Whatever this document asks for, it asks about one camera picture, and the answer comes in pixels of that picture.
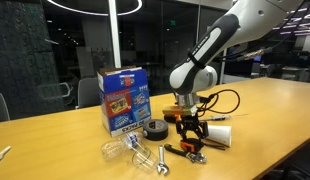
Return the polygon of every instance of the wrench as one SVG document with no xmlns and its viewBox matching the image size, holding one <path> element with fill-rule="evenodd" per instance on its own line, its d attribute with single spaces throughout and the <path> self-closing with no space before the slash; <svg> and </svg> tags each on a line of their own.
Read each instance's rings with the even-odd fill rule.
<svg viewBox="0 0 310 180">
<path fill-rule="evenodd" d="M 169 168 L 164 162 L 164 147 L 160 145 L 158 147 L 159 151 L 159 164 L 157 165 L 157 172 L 160 174 L 163 171 L 163 174 L 166 176 L 169 173 Z"/>
</svg>

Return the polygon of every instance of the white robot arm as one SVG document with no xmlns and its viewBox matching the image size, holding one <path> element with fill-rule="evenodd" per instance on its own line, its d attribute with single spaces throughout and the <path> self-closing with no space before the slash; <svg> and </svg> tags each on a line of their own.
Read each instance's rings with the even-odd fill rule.
<svg viewBox="0 0 310 180">
<path fill-rule="evenodd" d="M 169 81 L 178 95 L 189 95 L 213 87 L 214 68 L 206 66 L 225 48 L 261 38 L 294 10 L 302 0 L 239 0 L 219 18 L 177 64 Z"/>
</svg>

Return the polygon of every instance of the duct tape roll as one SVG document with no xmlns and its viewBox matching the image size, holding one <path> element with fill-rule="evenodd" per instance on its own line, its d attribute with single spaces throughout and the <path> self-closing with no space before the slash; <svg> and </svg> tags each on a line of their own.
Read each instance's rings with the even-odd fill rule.
<svg viewBox="0 0 310 180">
<path fill-rule="evenodd" d="M 168 136 L 168 124 L 164 120 L 151 119 L 143 124 L 143 135 L 151 141 L 160 141 Z"/>
</svg>

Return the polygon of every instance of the cardboard box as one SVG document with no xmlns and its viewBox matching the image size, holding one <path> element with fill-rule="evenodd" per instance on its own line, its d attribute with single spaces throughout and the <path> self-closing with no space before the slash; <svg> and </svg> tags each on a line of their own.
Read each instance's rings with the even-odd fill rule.
<svg viewBox="0 0 310 180">
<path fill-rule="evenodd" d="M 101 69 L 98 81 L 103 125 L 112 137 L 143 126 L 151 118 L 146 71 Z"/>
</svg>

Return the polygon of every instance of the plastic bottle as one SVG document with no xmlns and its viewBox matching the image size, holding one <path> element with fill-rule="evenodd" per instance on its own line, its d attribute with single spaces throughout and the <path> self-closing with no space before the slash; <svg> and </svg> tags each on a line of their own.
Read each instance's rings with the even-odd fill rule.
<svg viewBox="0 0 310 180">
<path fill-rule="evenodd" d="M 134 149 L 142 137 L 142 133 L 129 132 L 118 139 L 106 142 L 101 148 L 104 159 L 109 161 L 121 157 L 126 151 Z"/>
</svg>

